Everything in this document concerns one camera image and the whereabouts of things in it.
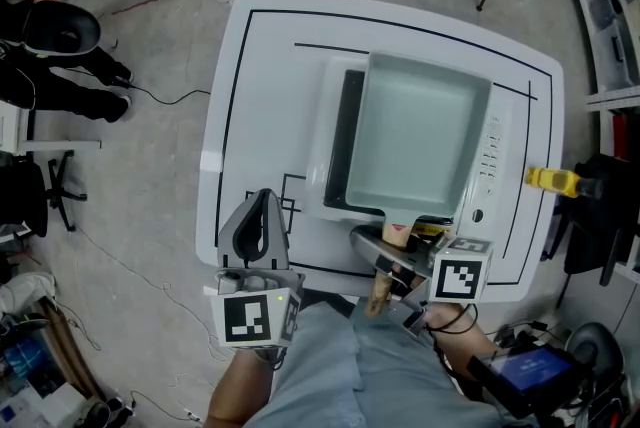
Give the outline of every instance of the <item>person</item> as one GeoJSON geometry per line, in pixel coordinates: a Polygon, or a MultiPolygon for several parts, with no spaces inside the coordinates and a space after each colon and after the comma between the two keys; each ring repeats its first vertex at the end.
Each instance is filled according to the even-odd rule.
{"type": "Polygon", "coordinates": [[[39,58],[21,46],[0,45],[0,100],[28,110],[61,110],[115,122],[131,106],[128,96],[85,88],[50,67],[82,67],[106,86],[128,87],[133,74],[103,49],[76,56],[39,58]]]}
{"type": "MultiPolygon", "coordinates": [[[[442,327],[460,314],[460,306],[431,303],[424,320],[442,327]]],[[[466,313],[447,328],[472,327],[463,334],[422,331],[418,340],[384,311],[366,318],[361,305],[347,319],[327,303],[315,304],[300,312],[297,324],[273,391],[274,366],[265,358],[273,350],[236,352],[204,428],[537,426],[531,418],[516,421],[477,383],[477,399],[484,401],[455,388],[434,349],[466,379],[472,355],[497,349],[466,313]]]]}

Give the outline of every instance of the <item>black pants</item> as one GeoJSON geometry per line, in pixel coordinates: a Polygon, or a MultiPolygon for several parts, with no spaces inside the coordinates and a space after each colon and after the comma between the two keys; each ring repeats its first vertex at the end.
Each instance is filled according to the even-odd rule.
{"type": "Polygon", "coordinates": [[[28,63],[22,70],[35,87],[36,110],[62,110],[107,122],[118,120],[127,111],[128,103],[113,92],[81,87],[49,70],[49,67],[82,67],[103,85],[111,85],[115,76],[128,78],[130,71],[100,48],[73,57],[25,56],[24,60],[28,63]]]}

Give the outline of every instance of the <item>wooden handle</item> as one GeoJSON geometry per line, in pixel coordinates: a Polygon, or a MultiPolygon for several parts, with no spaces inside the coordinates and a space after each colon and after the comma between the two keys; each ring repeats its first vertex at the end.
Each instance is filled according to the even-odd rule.
{"type": "MultiPolygon", "coordinates": [[[[405,248],[407,241],[409,241],[409,236],[411,236],[411,229],[411,226],[384,224],[382,228],[382,239],[398,248],[405,248]]],[[[373,291],[371,291],[371,295],[369,295],[367,307],[364,310],[364,313],[368,317],[375,318],[382,312],[382,308],[387,301],[387,296],[389,296],[391,284],[393,284],[391,277],[376,272],[373,291]]]]}

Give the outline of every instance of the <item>office chair base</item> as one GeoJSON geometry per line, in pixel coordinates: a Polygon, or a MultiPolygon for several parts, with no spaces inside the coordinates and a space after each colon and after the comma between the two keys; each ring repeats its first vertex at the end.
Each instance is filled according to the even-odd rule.
{"type": "Polygon", "coordinates": [[[60,216],[62,217],[62,221],[64,222],[64,226],[67,231],[74,232],[76,230],[76,226],[69,223],[69,219],[67,217],[67,212],[64,208],[64,203],[62,199],[70,199],[75,200],[77,202],[86,202],[87,196],[85,194],[75,195],[73,193],[68,192],[62,187],[62,182],[64,181],[64,172],[67,167],[67,159],[73,157],[73,151],[67,151],[64,153],[62,157],[62,161],[60,162],[60,166],[58,167],[58,172],[56,174],[55,166],[56,160],[49,160],[49,179],[51,180],[51,189],[47,190],[47,199],[49,200],[49,206],[53,209],[57,209],[60,211],[60,216]]]}

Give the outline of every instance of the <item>blue screen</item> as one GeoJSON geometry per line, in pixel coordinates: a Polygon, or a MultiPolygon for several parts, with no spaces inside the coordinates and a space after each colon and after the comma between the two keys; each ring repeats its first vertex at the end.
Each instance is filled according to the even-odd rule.
{"type": "Polygon", "coordinates": [[[546,348],[520,355],[505,355],[490,361],[491,368],[521,392],[567,371],[571,364],[546,348]]]}

